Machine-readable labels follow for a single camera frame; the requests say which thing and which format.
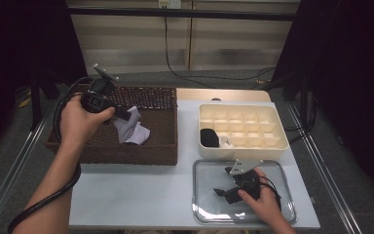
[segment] person's right hand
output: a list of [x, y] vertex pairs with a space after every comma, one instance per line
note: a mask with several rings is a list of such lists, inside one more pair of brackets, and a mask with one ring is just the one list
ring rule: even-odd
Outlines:
[[62, 144], [83, 145], [95, 133], [98, 126], [114, 115], [114, 107], [100, 113], [89, 113], [81, 105], [81, 96], [73, 97], [62, 110], [60, 133]]
[[[261, 182], [269, 183], [267, 179], [264, 178], [266, 175], [260, 169], [255, 168], [254, 170], [259, 176], [262, 176], [260, 177]], [[244, 190], [239, 190], [238, 193], [253, 209], [256, 215], [269, 224], [276, 233], [295, 233], [294, 229], [281, 214], [275, 195], [269, 187], [261, 185], [260, 198], [258, 200], [254, 200]]]

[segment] white table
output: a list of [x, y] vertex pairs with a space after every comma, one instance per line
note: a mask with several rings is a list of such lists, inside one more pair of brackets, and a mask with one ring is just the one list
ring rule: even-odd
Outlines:
[[[178, 101], [176, 166], [82, 165], [72, 195], [71, 228], [99, 229], [265, 229], [265, 224], [206, 224], [192, 210], [193, 164], [202, 159], [198, 145], [198, 110], [207, 100]], [[226, 104], [271, 102], [223, 101]], [[294, 201], [295, 228], [320, 228], [291, 149], [280, 157]]]

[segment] silver tray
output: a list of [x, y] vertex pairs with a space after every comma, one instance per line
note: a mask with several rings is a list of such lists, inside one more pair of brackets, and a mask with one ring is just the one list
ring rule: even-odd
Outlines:
[[[228, 190], [236, 186], [233, 177], [226, 173], [226, 167], [233, 167], [235, 161], [198, 160], [193, 168], [193, 212], [199, 223], [256, 223], [263, 221], [244, 202], [228, 204], [213, 188]], [[287, 186], [286, 176], [276, 161], [264, 160], [258, 168], [272, 181], [281, 196], [281, 213], [288, 222], [296, 221], [293, 200]]]

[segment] brown wicker basket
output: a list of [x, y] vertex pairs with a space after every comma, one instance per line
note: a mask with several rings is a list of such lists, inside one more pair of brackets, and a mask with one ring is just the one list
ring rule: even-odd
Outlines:
[[[116, 87], [108, 97], [120, 107], [137, 106], [141, 126], [150, 130], [150, 137], [141, 145], [122, 144], [113, 119], [99, 126], [87, 142], [80, 163], [83, 164], [177, 164], [177, 98], [175, 88]], [[46, 146], [54, 153], [59, 143], [52, 132]]]

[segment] white egg tray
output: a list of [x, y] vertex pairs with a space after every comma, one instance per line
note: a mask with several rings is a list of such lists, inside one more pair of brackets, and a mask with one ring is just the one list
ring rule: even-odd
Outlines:
[[279, 114], [272, 106], [202, 104], [199, 132], [201, 129], [213, 129], [219, 138], [229, 139], [227, 147], [219, 148], [204, 147], [199, 140], [205, 159], [278, 161], [289, 147]]

